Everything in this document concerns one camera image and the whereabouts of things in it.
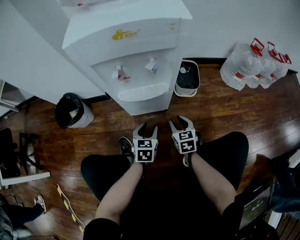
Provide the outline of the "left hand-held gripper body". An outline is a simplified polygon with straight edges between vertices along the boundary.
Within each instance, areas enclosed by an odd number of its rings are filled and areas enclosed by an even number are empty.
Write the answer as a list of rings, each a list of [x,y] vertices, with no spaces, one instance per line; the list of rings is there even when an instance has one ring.
[[[158,140],[149,138],[134,139],[132,152],[135,162],[152,163],[155,160],[158,150]]]

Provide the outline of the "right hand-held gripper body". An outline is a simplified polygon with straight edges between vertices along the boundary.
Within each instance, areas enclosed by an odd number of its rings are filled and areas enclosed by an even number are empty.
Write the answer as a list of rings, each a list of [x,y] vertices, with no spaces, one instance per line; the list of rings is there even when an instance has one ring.
[[[173,133],[172,139],[180,154],[188,154],[196,151],[195,129]]]

